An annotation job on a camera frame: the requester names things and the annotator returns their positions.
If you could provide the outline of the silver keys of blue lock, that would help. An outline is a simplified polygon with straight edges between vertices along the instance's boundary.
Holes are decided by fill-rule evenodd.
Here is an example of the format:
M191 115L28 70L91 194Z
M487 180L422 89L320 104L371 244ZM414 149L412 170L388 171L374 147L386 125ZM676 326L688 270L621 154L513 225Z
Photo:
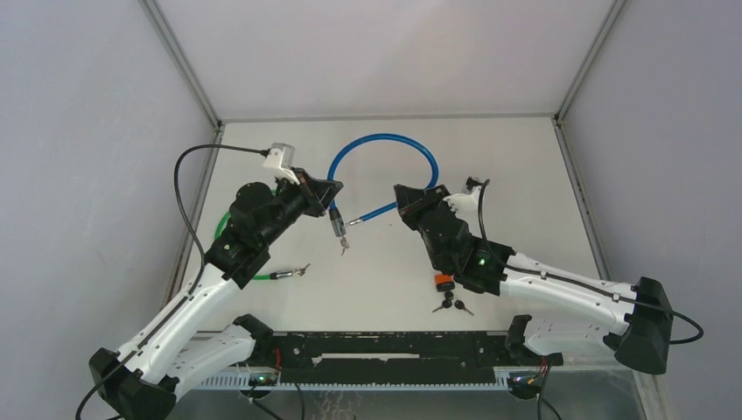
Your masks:
M339 243L341 246L341 255L343 256L349 250L350 245L349 245L347 238L344 235L342 235L339 238Z

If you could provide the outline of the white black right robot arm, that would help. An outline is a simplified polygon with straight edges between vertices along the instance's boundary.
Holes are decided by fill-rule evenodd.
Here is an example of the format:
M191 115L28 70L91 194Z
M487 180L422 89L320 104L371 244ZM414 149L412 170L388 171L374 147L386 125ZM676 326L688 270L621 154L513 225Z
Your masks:
M527 364L552 354L612 354L632 370L665 374L674 316L662 284L644 276L636 283L590 279L475 236L454 207L468 200L481 210L481 189L450 194L443 185L395 185L394 192L402 222L421 235L435 271L474 293L548 306L540 315L513 318L505 342L509 359Z

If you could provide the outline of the green cable lock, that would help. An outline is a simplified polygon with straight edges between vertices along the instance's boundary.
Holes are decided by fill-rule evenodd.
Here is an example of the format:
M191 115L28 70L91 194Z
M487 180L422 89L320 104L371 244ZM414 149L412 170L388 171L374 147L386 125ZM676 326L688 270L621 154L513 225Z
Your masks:
M259 208L275 194L262 183L244 185L229 207L227 225L206 252L206 262L241 287L270 259L270 246L280 237L262 238L256 221Z

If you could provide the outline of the blue cable lock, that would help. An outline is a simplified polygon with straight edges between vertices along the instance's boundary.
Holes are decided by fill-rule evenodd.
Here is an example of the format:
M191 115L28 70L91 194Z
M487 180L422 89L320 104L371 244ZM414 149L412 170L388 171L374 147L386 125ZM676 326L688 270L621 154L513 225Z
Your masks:
M417 140L374 133L343 146L327 175L349 189L331 204L333 223L344 234L350 227L395 210L395 185L432 187L439 181L440 168L434 154Z

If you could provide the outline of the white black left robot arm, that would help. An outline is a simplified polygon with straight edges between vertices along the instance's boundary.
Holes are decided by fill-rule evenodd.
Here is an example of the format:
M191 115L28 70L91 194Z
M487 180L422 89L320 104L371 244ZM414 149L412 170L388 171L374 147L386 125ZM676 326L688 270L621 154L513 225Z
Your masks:
M185 346L200 324L268 262L270 245L300 216L323 216L343 187L301 168L293 172L295 180L281 178L275 188L244 185L196 277L134 338L91 357L96 392L122 418L165 419L186 393L223 368L245 360L261 365L271 358L274 343L258 332L262 324L252 316L237 319L204 343Z

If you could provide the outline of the silver keys of green lock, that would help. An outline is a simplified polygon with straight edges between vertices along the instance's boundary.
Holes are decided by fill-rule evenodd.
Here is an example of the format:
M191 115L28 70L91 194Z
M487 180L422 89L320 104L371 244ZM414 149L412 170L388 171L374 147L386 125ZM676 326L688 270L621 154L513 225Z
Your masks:
M296 269L294 269L294 270L293 270L293 271L291 272L291 275L292 275L293 277L302 277L302 276L303 276L303 275L305 274L305 272L307 271L307 269L308 269L308 268L309 268L310 266L311 266L311 265L310 265L310 264L308 263L308 264L306 264L306 265L305 265L304 267L301 267L301 268L296 268Z

